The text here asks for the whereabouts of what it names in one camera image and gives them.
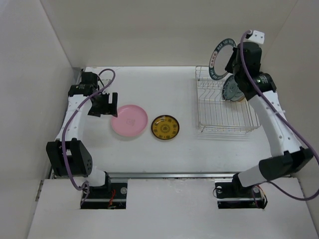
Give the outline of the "white blue rimmed plate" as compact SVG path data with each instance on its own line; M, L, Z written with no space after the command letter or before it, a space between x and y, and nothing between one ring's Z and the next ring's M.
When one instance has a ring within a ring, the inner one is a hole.
M233 53L233 47L236 47L236 42L226 38L213 50L208 64L208 72L212 80L221 80L228 74L225 67Z

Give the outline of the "yellow patterned small plate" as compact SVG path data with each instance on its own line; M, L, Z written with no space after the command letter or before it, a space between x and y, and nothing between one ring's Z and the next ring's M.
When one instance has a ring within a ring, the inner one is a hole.
M179 122L170 115L161 115L151 123L151 132L159 140L172 140L180 130Z

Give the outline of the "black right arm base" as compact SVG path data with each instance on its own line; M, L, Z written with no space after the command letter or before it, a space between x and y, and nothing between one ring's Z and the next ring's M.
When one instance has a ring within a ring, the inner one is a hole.
M236 189L231 182L215 182L213 196L219 209L265 209L267 196L259 186Z

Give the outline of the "pink plate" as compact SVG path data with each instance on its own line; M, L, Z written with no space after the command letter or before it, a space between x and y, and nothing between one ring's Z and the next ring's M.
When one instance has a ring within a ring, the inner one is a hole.
M118 116L112 117L111 127L124 137L135 137L144 132L148 125L146 111L137 105L124 105L118 108Z

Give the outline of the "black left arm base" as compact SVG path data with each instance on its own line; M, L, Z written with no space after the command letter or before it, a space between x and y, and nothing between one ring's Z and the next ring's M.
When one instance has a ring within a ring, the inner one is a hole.
M128 182L111 182L109 185L90 187L88 197L84 200L80 209L126 209Z

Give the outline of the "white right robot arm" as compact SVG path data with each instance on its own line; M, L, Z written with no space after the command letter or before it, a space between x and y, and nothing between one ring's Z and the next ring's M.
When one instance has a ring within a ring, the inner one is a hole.
M226 66L257 114L271 152L270 158L233 176L231 191L236 196L243 196L256 184L296 173L314 157L313 150L304 148L301 138L287 126L276 85L269 74L260 71L261 55L257 43L243 42L234 48Z

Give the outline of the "dark green patterned plate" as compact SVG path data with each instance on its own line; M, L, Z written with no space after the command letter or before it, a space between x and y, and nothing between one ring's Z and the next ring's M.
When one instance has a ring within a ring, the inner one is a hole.
M222 97L226 101L237 102L245 98L244 93L240 91L234 75L230 75L222 88Z

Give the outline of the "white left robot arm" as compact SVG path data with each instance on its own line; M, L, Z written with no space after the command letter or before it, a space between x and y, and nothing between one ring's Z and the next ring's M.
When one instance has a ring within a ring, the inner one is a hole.
M80 140L93 158L89 183L104 198L112 186L100 180L102 172L226 173L236 171L231 157L241 136L233 132L200 133L196 128L197 97L194 67L88 67L101 73L108 92L118 93L119 105L136 105L147 114L142 132L121 136L111 126L112 116L89 116L91 102L83 95L69 101L59 140ZM179 122L174 139L160 140L151 132L152 121L170 115Z

